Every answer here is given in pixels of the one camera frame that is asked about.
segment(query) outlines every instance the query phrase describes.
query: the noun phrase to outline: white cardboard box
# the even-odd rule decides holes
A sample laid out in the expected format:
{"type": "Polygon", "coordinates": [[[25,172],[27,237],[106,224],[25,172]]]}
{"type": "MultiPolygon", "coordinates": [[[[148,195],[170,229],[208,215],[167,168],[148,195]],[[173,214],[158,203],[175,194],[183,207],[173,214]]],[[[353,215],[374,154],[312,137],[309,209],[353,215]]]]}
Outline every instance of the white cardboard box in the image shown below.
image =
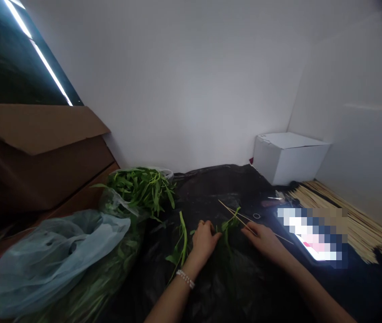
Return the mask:
{"type": "Polygon", "coordinates": [[[271,185],[313,180],[329,147],[292,132],[258,135],[253,165],[271,185]]]}

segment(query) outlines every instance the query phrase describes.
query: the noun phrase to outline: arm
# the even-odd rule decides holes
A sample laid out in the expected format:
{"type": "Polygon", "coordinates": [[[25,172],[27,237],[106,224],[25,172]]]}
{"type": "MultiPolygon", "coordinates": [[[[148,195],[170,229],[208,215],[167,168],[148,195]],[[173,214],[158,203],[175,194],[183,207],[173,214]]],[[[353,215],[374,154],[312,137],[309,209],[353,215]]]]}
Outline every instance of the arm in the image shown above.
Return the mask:
{"type": "Polygon", "coordinates": [[[355,322],[355,320],[327,293],[320,283],[301,263],[285,249],[273,231],[264,225],[249,222],[241,231],[252,244],[275,264],[289,274],[300,288],[306,303],[320,322],[355,322]]]}
{"type": "MultiPolygon", "coordinates": [[[[213,225],[210,221],[200,221],[192,237],[193,249],[183,265],[183,272],[195,282],[200,270],[204,267],[215,249],[222,233],[212,236],[213,225]]],[[[186,301],[191,288],[179,276],[176,276],[167,287],[160,299],[150,311],[145,323],[177,323],[182,318],[186,301]]]]}

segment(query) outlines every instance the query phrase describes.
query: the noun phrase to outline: beaded bracelet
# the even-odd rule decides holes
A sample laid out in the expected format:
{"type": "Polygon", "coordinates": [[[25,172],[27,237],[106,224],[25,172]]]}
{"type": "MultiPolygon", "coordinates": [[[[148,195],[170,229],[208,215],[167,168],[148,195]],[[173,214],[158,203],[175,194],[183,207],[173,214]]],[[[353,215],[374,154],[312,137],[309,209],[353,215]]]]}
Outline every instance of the beaded bracelet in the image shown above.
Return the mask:
{"type": "Polygon", "coordinates": [[[187,274],[185,274],[183,272],[183,270],[179,269],[177,272],[176,272],[176,275],[179,275],[180,277],[183,278],[183,280],[189,285],[189,287],[191,289],[194,289],[195,287],[195,283],[188,277],[187,274]]]}

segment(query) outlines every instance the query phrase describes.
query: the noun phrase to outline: white wall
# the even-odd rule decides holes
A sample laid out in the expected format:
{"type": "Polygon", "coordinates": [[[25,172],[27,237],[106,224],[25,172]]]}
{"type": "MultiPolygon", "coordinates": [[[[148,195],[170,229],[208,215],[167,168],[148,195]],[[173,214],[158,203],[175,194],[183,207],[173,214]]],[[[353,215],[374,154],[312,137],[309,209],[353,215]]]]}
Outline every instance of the white wall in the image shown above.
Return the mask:
{"type": "Polygon", "coordinates": [[[310,47],[260,1],[24,5],[122,167],[242,165],[287,129],[310,47]]]}
{"type": "Polygon", "coordinates": [[[312,49],[288,130],[333,143],[316,178],[382,224],[382,12],[312,49]]]}

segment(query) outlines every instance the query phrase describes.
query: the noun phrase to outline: led light strip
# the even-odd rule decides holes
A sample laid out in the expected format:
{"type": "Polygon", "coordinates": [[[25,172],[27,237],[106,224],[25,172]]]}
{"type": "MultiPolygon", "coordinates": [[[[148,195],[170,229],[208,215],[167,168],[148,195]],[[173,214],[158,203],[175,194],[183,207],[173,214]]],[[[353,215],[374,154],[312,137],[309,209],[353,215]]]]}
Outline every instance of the led light strip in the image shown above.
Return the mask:
{"type": "MultiPolygon", "coordinates": [[[[68,98],[67,94],[65,93],[65,90],[64,88],[62,87],[61,83],[59,82],[59,80],[57,79],[55,73],[53,72],[52,68],[50,67],[50,65],[48,64],[46,58],[44,57],[43,53],[41,52],[40,48],[37,46],[37,44],[33,41],[32,39],[32,35],[30,34],[28,28],[26,27],[25,23],[23,22],[22,18],[19,16],[19,13],[17,12],[16,8],[14,7],[14,5],[11,3],[11,1],[13,0],[4,0],[5,1],[5,4],[7,5],[8,9],[10,9],[10,12],[11,14],[13,15],[14,19],[16,19],[17,23],[19,24],[20,28],[22,29],[22,31],[25,33],[26,36],[28,36],[29,40],[31,41],[31,44],[32,46],[34,46],[35,48],[35,51],[37,52],[38,56],[41,58],[41,61],[44,63],[44,65],[46,66],[48,72],[50,73],[50,75],[52,76],[53,80],[55,81],[57,87],[59,88],[59,90],[61,91],[62,95],[64,96],[64,98],[66,99],[66,101],[68,102],[68,105],[71,105],[73,106],[73,104],[71,103],[70,99],[68,98]]],[[[18,6],[22,7],[22,8],[25,8],[22,4],[19,4],[17,1],[13,1],[13,3],[17,4],[18,6]]]]}

